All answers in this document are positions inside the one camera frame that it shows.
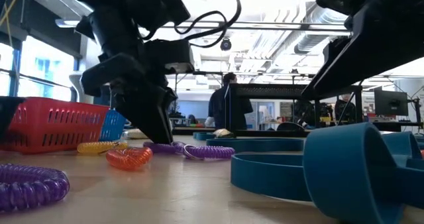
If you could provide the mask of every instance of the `orange coiled cord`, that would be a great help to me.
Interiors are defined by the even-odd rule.
[[[125,142],[85,142],[78,145],[77,150],[82,154],[100,154],[112,148],[128,148]]]
[[[112,149],[107,151],[106,159],[114,167],[122,170],[136,170],[142,165],[147,164],[153,157],[151,149],[144,148],[126,148]]]

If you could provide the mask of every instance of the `black robot mount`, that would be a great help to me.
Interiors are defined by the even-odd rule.
[[[100,64],[86,70],[81,78],[83,90],[88,95],[100,96],[100,87],[110,84],[115,94],[116,110],[139,128],[153,142],[172,142],[172,131],[168,108],[177,99],[168,87],[167,74],[191,73],[194,71],[189,40],[221,32],[239,17],[241,6],[237,0],[237,11],[227,22],[222,13],[212,11],[194,20],[209,15],[221,15],[224,23],[219,28],[192,34],[181,40],[150,40],[161,26],[173,22],[178,26],[190,18],[182,0],[78,0],[93,12],[83,17],[76,31],[95,39],[103,51]],[[150,32],[142,37],[139,27]],[[189,32],[176,31],[180,34]]]

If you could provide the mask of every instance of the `blue flexible band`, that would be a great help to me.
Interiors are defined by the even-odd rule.
[[[215,135],[209,132],[196,132],[196,133],[193,133],[193,138],[196,140],[208,140],[208,139],[214,139]]]
[[[207,146],[223,146],[239,152],[302,151],[303,139],[210,139]]]
[[[382,136],[369,123],[317,129],[304,155],[236,154],[231,182],[257,194],[310,201],[350,223],[399,223],[424,207],[424,161],[411,133]]]

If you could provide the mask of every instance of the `computer monitor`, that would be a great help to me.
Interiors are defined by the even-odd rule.
[[[408,116],[408,96],[405,92],[374,91],[376,115]]]

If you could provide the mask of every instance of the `blue plastic basket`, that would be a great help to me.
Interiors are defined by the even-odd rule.
[[[105,122],[101,128],[100,141],[119,140],[124,130],[125,117],[115,110],[110,110],[106,114]]]

